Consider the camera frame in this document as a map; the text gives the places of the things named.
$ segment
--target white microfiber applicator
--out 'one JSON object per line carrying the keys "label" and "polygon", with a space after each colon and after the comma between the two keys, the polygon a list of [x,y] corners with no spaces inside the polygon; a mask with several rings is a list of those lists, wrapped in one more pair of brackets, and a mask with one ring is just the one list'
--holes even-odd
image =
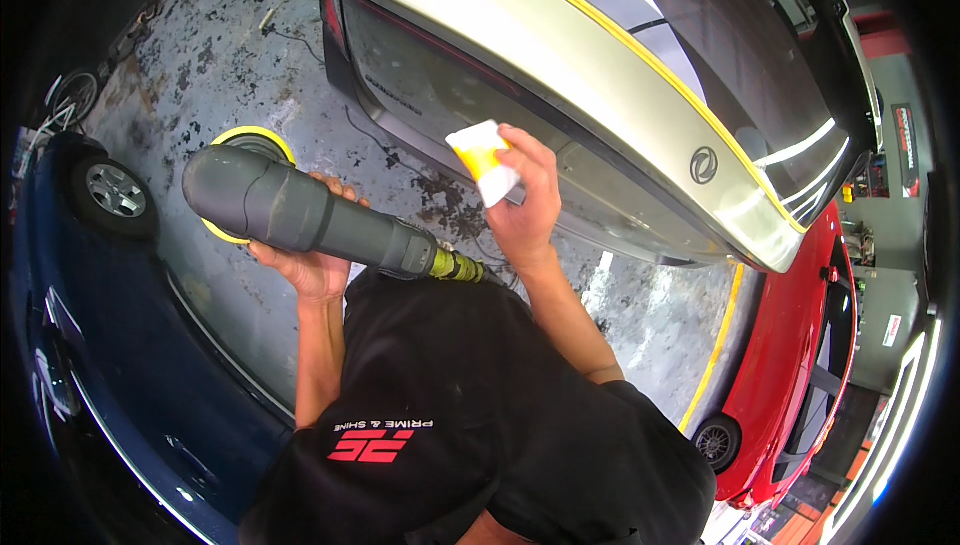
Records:
{"label": "white microfiber applicator", "polygon": [[480,199],[487,208],[497,205],[521,181],[520,175],[501,164],[495,155],[497,150],[510,149],[510,143],[500,138],[497,129],[498,124],[488,119],[446,135],[446,143],[477,182]]}

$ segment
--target orbital polisher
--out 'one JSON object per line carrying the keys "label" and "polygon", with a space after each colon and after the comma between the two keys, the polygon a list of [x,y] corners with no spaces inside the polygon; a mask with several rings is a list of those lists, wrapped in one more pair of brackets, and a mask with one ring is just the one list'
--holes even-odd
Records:
{"label": "orbital polisher", "polygon": [[330,192],[297,169],[293,152],[259,126],[224,132],[193,154],[183,196],[217,237],[284,251],[318,251],[400,279],[503,282],[483,262],[448,251],[426,229]]}

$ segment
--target red car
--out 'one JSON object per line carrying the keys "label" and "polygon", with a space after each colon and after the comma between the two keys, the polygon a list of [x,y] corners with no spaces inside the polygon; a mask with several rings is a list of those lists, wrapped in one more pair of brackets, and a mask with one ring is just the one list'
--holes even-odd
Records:
{"label": "red car", "polygon": [[717,473],[717,501],[776,506],[834,424],[854,361],[857,298],[836,203],[784,274],[769,274],[722,413],[693,443]]}

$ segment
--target stained floor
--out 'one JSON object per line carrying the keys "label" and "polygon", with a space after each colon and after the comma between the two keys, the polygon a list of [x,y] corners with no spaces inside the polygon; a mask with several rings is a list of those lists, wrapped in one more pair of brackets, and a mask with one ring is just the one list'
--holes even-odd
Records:
{"label": "stained floor", "polygon": [[[375,209],[412,219],[465,253],[509,267],[476,192],[440,176],[348,107],[324,70],[319,0],[163,0],[151,35],[106,84],[91,136],[147,180],[161,211],[159,254],[222,346],[292,406],[295,294],[243,246],[214,237],[186,205],[189,156],[243,125],[278,133],[298,167],[359,185]],[[276,9],[266,30],[260,23]],[[676,269],[554,236],[563,270],[630,382],[680,423],[708,367],[732,265]],[[749,335],[761,280],[747,270],[726,343],[686,428],[718,405]]]}

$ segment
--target hand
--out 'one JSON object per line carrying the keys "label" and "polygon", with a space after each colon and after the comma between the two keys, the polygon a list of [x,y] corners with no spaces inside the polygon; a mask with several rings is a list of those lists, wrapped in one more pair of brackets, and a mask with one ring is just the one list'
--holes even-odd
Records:
{"label": "hand", "polygon": [[550,233],[561,208],[557,156],[525,130],[500,124],[497,132],[513,147],[496,158],[520,175],[527,197],[522,205],[500,200],[486,210],[486,223],[507,261],[522,273],[555,259]]}
{"label": "hand", "polygon": [[[323,181],[335,196],[370,207],[366,197],[357,199],[354,187],[343,185],[336,176],[324,176],[319,172],[309,172],[314,179]],[[332,255],[308,251],[295,253],[270,247],[270,245],[252,240],[247,246],[249,252],[260,264],[280,273],[296,290],[297,303],[318,305],[341,299],[347,290],[347,279],[351,274],[351,263]]]}

